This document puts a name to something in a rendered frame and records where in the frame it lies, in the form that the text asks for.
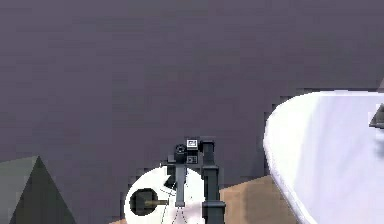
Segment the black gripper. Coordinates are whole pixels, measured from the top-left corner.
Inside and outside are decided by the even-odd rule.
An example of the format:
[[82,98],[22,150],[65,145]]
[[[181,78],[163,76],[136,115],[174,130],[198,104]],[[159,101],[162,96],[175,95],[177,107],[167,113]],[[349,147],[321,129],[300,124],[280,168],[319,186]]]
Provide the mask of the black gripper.
[[[188,204],[193,200],[193,172],[186,167],[187,147],[179,144],[175,147],[174,153],[168,156],[167,166],[174,169],[176,184],[176,201],[175,206],[182,208],[185,203]],[[172,203],[173,191],[162,190],[165,194],[164,199],[168,204],[164,206],[161,224],[171,224],[173,220]]]

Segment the small round white table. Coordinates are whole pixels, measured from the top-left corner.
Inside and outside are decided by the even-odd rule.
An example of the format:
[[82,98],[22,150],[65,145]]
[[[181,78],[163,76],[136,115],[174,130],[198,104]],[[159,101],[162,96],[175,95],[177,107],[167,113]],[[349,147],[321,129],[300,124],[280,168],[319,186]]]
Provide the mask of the small round white table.
[[193,200],[186,204],[184,208],[180,209],[175,207],[176,190],[172,188],[172,182],[167,184],[170,175],[167,174],[167,168],[165,166],[154,168],[140,176],[132,184],[125,198],[124,215],[127,224],[161,224],[165,205],[158,206],[154,212],[145,216],[137,216],[130,210],[130,197],[136,190],[143,188],[152,188],[158,194],[159,199],[164,199],[165,197],[162,190],[173,191],[173,220],[171,224],[205,224],[205,220],[202,218],[201,206],[201,203],[204,201],[203,180],[199,173],[192,169],[190,170],[193,172]]

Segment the dark grey angular object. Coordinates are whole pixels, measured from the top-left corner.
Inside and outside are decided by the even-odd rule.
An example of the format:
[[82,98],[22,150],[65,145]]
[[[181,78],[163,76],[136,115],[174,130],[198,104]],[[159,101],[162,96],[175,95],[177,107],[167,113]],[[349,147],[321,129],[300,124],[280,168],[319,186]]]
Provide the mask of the dark grey angular object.
[[369,126],[384,130],[384,104],[380,104],[374,113]]

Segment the dark green pyramid shape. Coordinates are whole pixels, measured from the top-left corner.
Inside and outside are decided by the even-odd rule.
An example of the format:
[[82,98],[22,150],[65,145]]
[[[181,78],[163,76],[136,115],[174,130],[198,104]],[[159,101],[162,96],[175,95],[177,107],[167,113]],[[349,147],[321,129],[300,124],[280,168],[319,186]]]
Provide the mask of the dark green pyramid shape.
[[76,224],[40,156],[0,162],[0,224]]

